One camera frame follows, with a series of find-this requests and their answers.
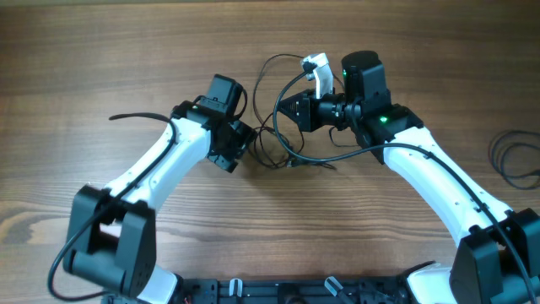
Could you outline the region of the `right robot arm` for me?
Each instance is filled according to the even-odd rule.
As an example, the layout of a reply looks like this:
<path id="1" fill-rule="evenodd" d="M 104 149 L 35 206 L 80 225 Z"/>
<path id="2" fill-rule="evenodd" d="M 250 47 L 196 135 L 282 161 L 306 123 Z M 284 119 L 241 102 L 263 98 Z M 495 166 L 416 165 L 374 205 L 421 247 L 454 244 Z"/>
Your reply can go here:
<path id="1" fill-rule="evenodd" d="M 516 212 L 485 192 L 435 142 L 423 121 L 392 102 L 384 66 L 373 51 L 342 61 L 343 92 L 333 88 L 325 54 L 305 57 L 302 77 L 315 82 L 282 91 L 274 110 L 303 132 L 350 129 L 370 152 L 404 178 L 434 210 L 456 244 L 451 266 L 429 262 L 402 274 L 410 303 L 534 303 L 539 297 L 539 217 Z"/>

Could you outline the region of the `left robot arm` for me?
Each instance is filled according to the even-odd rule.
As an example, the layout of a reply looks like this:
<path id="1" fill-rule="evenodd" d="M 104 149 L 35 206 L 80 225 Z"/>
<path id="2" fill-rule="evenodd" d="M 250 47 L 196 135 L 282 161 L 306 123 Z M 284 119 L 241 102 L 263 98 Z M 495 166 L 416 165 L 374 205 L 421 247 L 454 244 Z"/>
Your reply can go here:
<path id="1" fill-rule="evenodd" d="M 47 287 L 59 267 L 101 287 L 98 297 L 138 303 L 180 303 L 183 279 L 157 265 L 156 215 L 177 184 L 208 159 L 232 172 L 255 131 L 236 107 L 247 98 L 235 80 L 216 74 L 208 92 L 175 106 L 157 142 L 125 173 L 98 189 L 86 185 L 73 199 L 67 241 L 55 258 Z"/>

